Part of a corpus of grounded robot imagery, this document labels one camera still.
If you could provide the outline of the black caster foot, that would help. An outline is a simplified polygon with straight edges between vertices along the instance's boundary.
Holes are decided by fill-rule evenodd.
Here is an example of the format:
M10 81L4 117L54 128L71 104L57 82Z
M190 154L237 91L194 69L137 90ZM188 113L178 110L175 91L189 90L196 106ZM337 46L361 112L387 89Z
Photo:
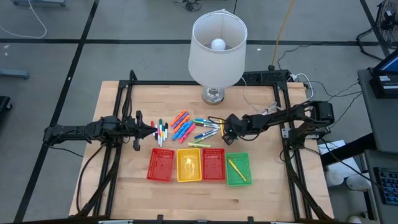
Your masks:
M12 109L11 98L8 96L0 96L0 113Z

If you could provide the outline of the pink highlighter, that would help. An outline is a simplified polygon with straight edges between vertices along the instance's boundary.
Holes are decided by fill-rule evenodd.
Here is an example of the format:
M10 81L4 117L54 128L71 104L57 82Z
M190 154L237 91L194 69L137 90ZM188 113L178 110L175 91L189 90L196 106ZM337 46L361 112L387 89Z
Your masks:
M180 143L183 143L184 140L186 140L186 138L190 135L190 133L196 128L196 124L193 123L185 132L185 134L181 137L181 139L179 140Z

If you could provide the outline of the black floor fan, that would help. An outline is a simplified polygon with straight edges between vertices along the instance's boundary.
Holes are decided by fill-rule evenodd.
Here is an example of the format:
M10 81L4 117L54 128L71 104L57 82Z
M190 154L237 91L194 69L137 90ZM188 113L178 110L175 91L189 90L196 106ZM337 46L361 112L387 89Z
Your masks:
M373 33L385 57L390 54L390 50L398 50L398 0L381 0L377 5L376 17L371 14L366 0L359 1L368 18L370 28L356 36L356 43L362 54L381 61L382 58L365 51L364 42L361 39Z

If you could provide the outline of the yellow plastic basket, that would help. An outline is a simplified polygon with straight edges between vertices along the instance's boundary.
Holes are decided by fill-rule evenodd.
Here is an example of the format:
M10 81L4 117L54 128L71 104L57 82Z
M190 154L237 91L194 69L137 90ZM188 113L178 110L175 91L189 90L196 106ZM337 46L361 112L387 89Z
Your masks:
M202 180L201 154L199 148L177 151L177 181L197 182Z

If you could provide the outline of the grey keyboard desk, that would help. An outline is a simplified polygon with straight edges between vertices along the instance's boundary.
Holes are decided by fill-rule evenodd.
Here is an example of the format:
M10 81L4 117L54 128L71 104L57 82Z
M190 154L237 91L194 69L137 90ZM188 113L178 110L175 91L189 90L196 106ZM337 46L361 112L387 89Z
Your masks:
M376 183L375 168L386 168L398 172L398 154L366 150L364 158L370 179ZM384 204L381 190L377 185L372 184L370 193L371 212L379 224L398 224L398 205Z

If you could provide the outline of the orange highlighter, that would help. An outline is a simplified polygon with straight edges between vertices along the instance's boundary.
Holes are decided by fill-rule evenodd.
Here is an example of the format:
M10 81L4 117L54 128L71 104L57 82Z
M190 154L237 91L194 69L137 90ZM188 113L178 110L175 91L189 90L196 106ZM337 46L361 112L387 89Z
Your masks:
M190 119L189 115L186 115L186 117L184 117L184 119L181 120L181 122L176 126L176 128L174 129L174 133L177 133L180 128Z
M186 110L182 110L174 119L173 121L170 123L171 126L173 126L187 111Z

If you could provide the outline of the purple highlighter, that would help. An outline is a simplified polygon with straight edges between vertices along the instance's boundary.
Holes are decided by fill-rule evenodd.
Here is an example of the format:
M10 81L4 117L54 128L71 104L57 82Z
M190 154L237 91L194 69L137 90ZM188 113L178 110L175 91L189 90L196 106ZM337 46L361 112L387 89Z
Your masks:
M184 119L184 117L186 117L186 115L188 115L188 112L186 112L172 127L176 128L176 126L181 122L182 119Z

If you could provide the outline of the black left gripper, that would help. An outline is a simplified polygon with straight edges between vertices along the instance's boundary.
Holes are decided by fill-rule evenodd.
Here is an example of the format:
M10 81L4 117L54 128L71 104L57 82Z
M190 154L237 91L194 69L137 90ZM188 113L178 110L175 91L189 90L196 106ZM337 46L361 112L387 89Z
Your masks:
M157 131L157 128L154 126L150 126L147 124L143 124L142 122L142 112L141 110L136 111L136 117L133 118L129 116L123 122L125 126L125 132L127 137L134 137L133 140L133 149L135 151L140 151L140 140L146 138L147 136L153 136L152 133Z

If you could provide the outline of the white shade table lamp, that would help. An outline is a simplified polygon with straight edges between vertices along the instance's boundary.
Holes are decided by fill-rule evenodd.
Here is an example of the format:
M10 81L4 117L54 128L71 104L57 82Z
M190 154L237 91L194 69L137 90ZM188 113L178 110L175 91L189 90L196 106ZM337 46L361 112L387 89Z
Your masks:
M204 14L193 24L188 71L203 86L205 103L220 104L224 90L241 79L247 37L245 23L226 9Z

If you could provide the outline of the small black box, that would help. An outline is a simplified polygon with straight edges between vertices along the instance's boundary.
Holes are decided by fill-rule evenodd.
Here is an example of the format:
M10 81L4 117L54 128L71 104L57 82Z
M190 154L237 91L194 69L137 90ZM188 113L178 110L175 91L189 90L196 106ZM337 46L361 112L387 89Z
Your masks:
M398 75L375 75L369 84L376 98L398 98Z

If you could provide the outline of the black keyboard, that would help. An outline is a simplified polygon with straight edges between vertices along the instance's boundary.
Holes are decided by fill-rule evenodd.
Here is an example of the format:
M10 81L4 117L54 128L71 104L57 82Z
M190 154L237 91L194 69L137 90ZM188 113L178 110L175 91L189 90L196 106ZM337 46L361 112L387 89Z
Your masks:
M383 204L398 206L398 169L375 167L374 175Z

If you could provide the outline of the grey monitor desk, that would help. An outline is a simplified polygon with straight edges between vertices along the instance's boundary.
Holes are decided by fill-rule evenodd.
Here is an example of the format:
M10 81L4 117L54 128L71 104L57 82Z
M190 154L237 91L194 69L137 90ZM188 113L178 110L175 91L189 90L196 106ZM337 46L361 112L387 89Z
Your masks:
M370 85L369 70L358 70L358 80L369 122L380 151L398 154L398 98L376 98Z

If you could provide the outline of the green plastic basket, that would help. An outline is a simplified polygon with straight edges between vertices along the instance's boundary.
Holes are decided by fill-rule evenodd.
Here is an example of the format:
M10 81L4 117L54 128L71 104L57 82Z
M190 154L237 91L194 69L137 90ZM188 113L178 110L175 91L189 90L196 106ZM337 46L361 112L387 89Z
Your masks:
M243 176L247 179L244 182L238 173L229 164L228 159L231 159L236 167L241 171ZM252 184L251 166L248 153L245 152L230 152L225 154L226 160L226 180L230 187L242 187Z

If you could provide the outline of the black computer monitor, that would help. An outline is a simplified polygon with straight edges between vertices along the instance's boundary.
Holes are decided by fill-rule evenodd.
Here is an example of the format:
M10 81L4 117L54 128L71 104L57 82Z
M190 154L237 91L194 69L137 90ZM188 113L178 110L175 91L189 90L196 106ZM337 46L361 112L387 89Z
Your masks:
M398 75L398 49L376 65L373 68L373 72L377 75Z

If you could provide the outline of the grey cart base bar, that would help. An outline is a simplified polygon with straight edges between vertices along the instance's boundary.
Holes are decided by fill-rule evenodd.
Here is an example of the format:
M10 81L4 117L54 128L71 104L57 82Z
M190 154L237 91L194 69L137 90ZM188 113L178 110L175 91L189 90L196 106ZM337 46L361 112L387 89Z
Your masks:
M0 68L0 77L14 77L27 80L29 79L30 74L28 71L25 70L9 70Z
M59 5L60 7L65 7L65 0L10 0L15 6L19 4L52 4Z

